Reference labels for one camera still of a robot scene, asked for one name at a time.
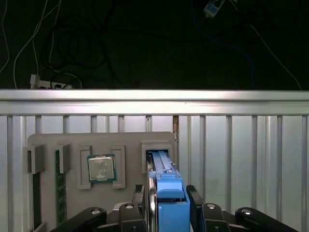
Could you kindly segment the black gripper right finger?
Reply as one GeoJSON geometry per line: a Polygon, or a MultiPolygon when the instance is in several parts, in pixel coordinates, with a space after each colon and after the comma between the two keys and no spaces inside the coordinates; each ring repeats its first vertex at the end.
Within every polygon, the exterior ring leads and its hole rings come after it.
{"type": "Polygon", "coordinates": [[[231,214],[219,205],[206,203],[193,185],[186,187],[190,199],[190,223],[195,232],[297,232],[286,224],[250,207],[231,214]]]}

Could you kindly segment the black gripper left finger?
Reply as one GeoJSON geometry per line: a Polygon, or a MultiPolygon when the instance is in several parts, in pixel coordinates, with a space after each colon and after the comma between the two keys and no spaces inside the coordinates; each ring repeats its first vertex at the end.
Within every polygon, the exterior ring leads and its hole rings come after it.
{"type": "Polygon", "coordinates": [[[61,223],[54,232],[143,232],[145,231],[145,187],[136,185],[131,202],[119,203],[107,213],[89,207],[61,223]]]}

